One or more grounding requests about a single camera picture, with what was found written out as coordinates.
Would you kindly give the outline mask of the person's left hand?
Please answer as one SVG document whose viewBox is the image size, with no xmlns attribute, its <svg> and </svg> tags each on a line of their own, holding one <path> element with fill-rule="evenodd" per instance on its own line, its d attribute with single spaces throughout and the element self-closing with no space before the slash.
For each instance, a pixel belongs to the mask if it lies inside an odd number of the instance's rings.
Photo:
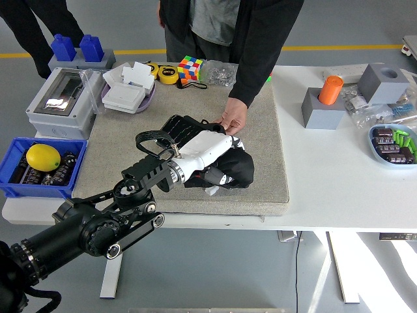
<svg viewBox="0 0 417 313">
<path fill-rule="evenodd" d="M 214 123 L 224 127 L 226 134 L 235 135 L 246 126 L 248 107 L 237 98 L 228 98 L 220 118 Z"/>
</svg>

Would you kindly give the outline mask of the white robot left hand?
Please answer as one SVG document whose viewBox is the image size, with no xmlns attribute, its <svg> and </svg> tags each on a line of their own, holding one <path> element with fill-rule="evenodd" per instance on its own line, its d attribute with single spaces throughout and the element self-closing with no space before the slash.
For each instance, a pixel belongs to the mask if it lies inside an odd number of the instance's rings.
<svg viewBox="0 0 417 313">
<path fill-rule="evenodd" d="M 203 179 L 213 185 L 222 186 L 234 179 L 212 164 L 234 148 L 244 149 L 239 138 L 204 130 L 179 149 L 169 166 L 177 182 L 185 183 L 195 171 L 202 171 Z"/>
</svg>

